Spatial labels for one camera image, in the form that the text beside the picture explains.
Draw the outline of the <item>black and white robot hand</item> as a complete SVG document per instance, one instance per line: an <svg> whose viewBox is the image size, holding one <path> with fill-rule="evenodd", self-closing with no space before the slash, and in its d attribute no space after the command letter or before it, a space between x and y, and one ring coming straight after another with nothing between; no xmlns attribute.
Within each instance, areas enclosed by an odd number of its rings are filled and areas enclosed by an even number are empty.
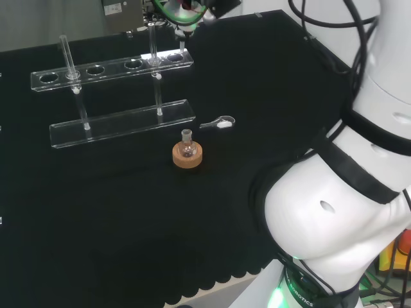
<svg viewBox="0 0 411 308"><path fill-rule="evenodd" d="M194 32L200 23L212 24L216 1L152 1L155 9L176 29Z"/></svg>

